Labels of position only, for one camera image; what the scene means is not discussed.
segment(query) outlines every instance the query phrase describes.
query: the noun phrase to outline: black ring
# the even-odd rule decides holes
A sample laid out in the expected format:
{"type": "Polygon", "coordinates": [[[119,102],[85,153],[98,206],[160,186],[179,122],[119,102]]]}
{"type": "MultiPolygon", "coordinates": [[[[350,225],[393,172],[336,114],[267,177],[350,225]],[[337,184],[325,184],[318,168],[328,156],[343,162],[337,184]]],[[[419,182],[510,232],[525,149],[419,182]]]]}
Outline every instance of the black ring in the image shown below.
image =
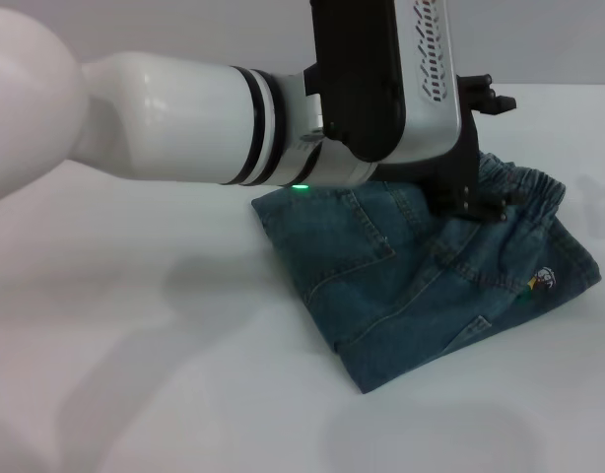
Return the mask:
{"type": "Polygon", "coordinates": [[[309,157],[306,159],[306,163],[304,164],[304,167],[302,168],[299,175],[297,175],[296,178],[292,182],[290,182],[289,184],[285,184],[283,187],[292,187],[293,185],[302,184],[303,182],[306,181],[306,179],[313,172],[315,165],[318,164],[318,160],[320,159],[320,152],[322,151],[323,144],[324,143],[320,143],[318,146],[315,147],[315,149],[311,152],[309,157]]]}
{"type": "Polygon", "coordinates": [[[254,133],[252,134],[250,151],[247,154],[247,158],[245,159],[245,164],[243,165],[241,172],[237,177],[225,185],[241,184],[248,179],[259,161],[261,150],[263,148],[263,139],[265,137],[265,103],[263,101],[263,94],[261,94],[259,83],[252,73],[247,69],[243,69],[242,67],[235,67],[235,69],[241,73],[250,89],[252,104],[254,105],[254,133]]]}
{"type": "Polygon", "coordinates": [[[265,82],[267,82],[267,86],[270,89],[270,93],[272,94],[275,119],[274,144],[272,145],[270,157],[268,158],[265,168],[263,168],[261,174],[254,181],[244,185],[261,185],[264,184],[267,179],[272,177],[272,174],[279,166],[283,153],[285,152],[285,141],[287,138],[287,114],[283,92],[276,82],[276,79],[274,79],[271,74],[258,70],[255,71],[260,74],[263,79],[265,79],[265,82]]]}

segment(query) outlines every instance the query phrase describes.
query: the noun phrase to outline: white backdrop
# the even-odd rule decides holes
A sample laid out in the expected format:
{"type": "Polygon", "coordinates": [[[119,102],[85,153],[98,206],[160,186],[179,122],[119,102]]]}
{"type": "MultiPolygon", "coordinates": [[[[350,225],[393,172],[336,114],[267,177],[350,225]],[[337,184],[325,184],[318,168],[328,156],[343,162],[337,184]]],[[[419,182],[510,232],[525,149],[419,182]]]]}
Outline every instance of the white backdrop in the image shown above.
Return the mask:
{"type": "MultiPolygon", "coordinates": [[[[605,0],[448,0],[461,74],[605,84],[605,0]]],[[[298,72],[315,61],[307,0],[0,0],[82,60],[113,51],[298,72]]]]}

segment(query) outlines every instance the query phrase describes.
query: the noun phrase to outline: ventilation slots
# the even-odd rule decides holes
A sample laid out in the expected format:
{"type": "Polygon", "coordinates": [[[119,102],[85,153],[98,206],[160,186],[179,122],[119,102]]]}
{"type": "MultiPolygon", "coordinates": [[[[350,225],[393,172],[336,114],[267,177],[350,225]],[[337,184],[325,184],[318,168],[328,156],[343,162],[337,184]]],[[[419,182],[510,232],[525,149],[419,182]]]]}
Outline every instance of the ventilation slots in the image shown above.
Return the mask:
{"type": "Polygon", "coordinates": [[[442,60],[444,53],[437,0],[415,0],[414,11],[422,89],[431,101],[444,101],[447,98],[447,72],[442,60]]]}

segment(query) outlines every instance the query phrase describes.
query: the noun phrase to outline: white robotic arm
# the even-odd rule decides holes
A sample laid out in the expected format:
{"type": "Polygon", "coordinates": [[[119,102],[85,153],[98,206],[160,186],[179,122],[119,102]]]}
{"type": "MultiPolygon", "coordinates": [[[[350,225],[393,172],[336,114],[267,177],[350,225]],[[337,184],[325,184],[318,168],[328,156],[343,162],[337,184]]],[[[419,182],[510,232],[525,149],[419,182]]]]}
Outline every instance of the white robotic arm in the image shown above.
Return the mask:
{"type": "MultiPolygon", "coordinates": [[[[444,0],[312,7],[318,64],[284,77],[144,53],[82,67],[47,28],[0,9],[0,198],[71,159],[125,178],[283,186],[422,180],[444,165],[454,180],[464,169],[451,187],[470,201],[477,156],[465,166],[452,152],[471,141],[475,153],[477,134],[444,0]]],[[[477,79],[473,102],[494,100],[477,79]]]]}

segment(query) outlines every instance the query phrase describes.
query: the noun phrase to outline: black mount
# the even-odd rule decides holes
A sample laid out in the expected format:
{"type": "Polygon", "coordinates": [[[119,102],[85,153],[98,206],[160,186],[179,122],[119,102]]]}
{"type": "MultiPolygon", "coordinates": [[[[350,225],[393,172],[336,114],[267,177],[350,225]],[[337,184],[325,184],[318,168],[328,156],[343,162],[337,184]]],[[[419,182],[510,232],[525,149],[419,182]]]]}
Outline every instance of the black mount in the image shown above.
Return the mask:
{"type": "Polygon", "coordinates": [[[413,182],[419,185],[433,213],[500,222],[506,207],[519,203],[514,195],[478,196],[480,143],[472,110],[499,115],[517,108],[515,99],[497,97],[491,76],[458,77],[462,128],[447,154],[411,165],[380,165],[371,180],[413,182]]]}

